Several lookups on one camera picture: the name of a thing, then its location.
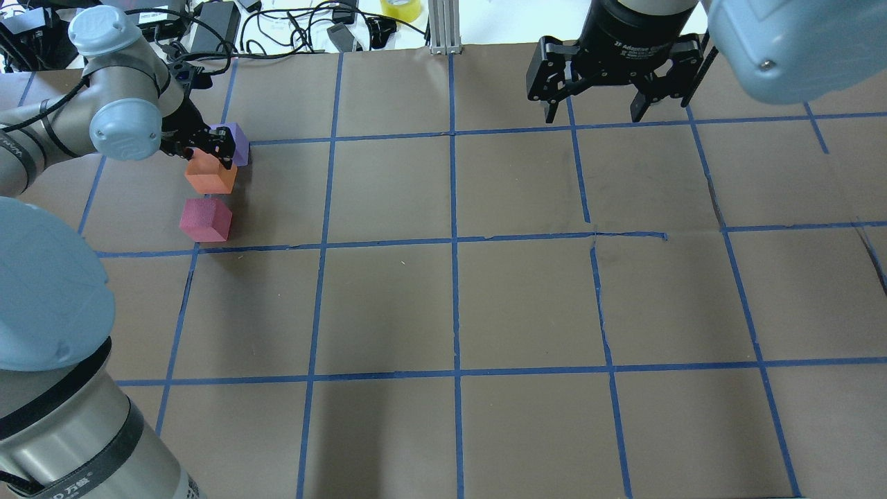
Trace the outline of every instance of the cube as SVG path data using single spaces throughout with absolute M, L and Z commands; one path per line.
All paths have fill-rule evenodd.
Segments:
M 215 130 L 220 126 L 228 127 L 228 130 L 234 136 L 234 156 L 232 162 L 237 166 L 247 166 L 249 163 L 249 140 L 247 140 L 247 135 L 243 133 L 243 130 L 236 123 L 219 123 L 218 125 L 211 125 L 209 128 Z
M 228 241 L 231 217 L 231 210 L 220 200 L 188 199 L 178 227 L 194 242 L 224 242 Z
M 226 170 L 212 154 L 194 149 L 194 156 L 184 169 L 184 177 L 198 194 L 230 194 L 234 190 L 237 166 Z

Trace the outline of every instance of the yellow object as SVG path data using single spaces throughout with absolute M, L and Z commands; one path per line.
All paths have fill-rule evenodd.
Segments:
M 379 0 L 382 3 L 382 13 L 390 18 L 400 19 L 403 22 L 413 22 L 422 13 L 422 3 L 419 0 Z

